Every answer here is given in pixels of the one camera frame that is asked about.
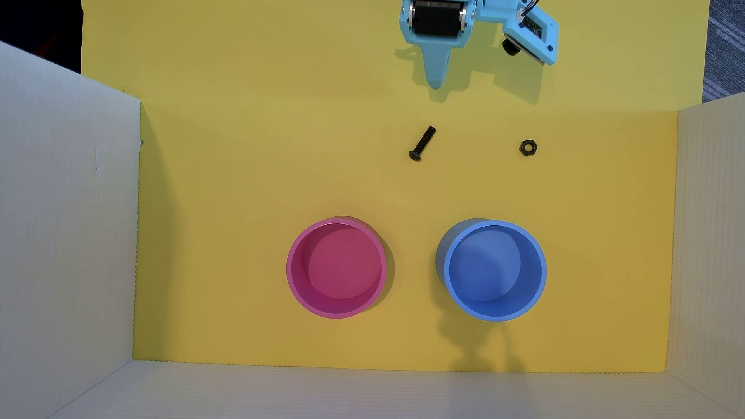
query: light blue 3d-printed part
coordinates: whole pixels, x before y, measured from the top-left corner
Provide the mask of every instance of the light blue 3d-printed part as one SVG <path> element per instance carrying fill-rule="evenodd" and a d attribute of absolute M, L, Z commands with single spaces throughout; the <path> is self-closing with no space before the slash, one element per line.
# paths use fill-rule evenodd
<path fill-rule="evenodd" d="M 432 89 L 439 89 L 445 81 L 450 61 L 450 50 L 463 48 L 473 30 L 475 20 L 502 24 L 505 37 L 518 44 L 520 49 L 541 64 L 549 66 L 557 61 L 559 42 L 559 23 L 546 12 L 535 6 L 526 18 L 540 27 L 540 37 L 530 29 L 529 23 L 520 16 L 520 10 L 528 0 L 468 0 L 466 3 L 466 25 L 457 37 L 432 37 L 417 35 L 409 26 L 411 6 L 416 0 L 404 0 L 399 17 L 401 32 L 407 43 L 422 49 L 427 83 Z"/>
<path fill-rule="evenodd" d="M 418 45 L 422 49 L 425 76 L 427 83 L 429 83 L 432 89 L 437 90 L 443 86 L 445 74 L 448 72 L 450 50 L 466 46 L 473 31 L 473 17 L 475 15 L 477 1 L 483 0 L 469 0 L 466 5 L 466 27 L 455 38 L 430 37 L 415 34 L 414 30 L 409 27 L 410 6 L 414 0 L 403 1 L 401 17 L 399 17 L 401 32 L 404 34 L 404 39 L 406 39 L 407 43 Z"/>
<path fill-rule="evenodd" d="M 537 37 L 528 26 L 520 27 L 518 13 L 522 7 L 522 0 L 481 0 L 481 6 L 476 9 L 476 20 L 501 23 L 504 35 L 517 42 L 523 51 L 541 63 L 554 65 L 557 61 L 559 23 L 535 6 L 526 17 L 542 29 L 541 37 Z"/>

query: wire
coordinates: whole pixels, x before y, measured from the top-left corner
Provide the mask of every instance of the wire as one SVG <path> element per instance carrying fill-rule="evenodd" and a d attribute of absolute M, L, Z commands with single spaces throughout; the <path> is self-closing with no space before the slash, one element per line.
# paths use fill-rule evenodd
<path fill-rule="evenodd" d="M 523 16 L 527 16 L 528 13 L 538 4 L 540 0 L 530 0 L 530 4 L 522 11 Z"/>

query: gray carpet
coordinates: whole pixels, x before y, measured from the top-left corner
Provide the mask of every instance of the gray carpet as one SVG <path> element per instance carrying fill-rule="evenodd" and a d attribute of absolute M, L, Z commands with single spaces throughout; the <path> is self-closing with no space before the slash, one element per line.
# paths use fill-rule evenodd
<path fill-rule="evenodd" d="M 745 0 L 711 0 L 703 101 L 745 92 Z"/>

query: black hex nut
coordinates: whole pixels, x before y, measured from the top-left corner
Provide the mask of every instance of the black hex nut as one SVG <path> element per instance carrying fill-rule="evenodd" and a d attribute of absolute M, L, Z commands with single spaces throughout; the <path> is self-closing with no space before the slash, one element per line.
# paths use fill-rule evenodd
<path fill-rule="evenodd" d="M 523 156 L 532 156 L 538 151 L 538 145 L 532 139 L 526 139 L 520 144 L 520 152 Z"/>

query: screw thread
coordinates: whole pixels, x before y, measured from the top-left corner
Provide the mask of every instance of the screw thread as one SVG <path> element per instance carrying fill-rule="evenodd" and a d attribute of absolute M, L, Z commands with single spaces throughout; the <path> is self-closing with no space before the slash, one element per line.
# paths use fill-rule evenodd
<path fill-rule="evenodd" d="M 421 154 L 422 151 L 424 151 L 424 147 L 426 147 L 427 144 L 429 144 L 429 140 L 432 139 L 432 136 L 436 132 L 437 130 L 434 129 L 434 127 L 427 128 L 427 132 L 424 133 L 424 135 L 422 136 L 422 139 L 419 141 L 418 144 L 416 144 L 416 147 L 414 147 L 414 153 Z"/>

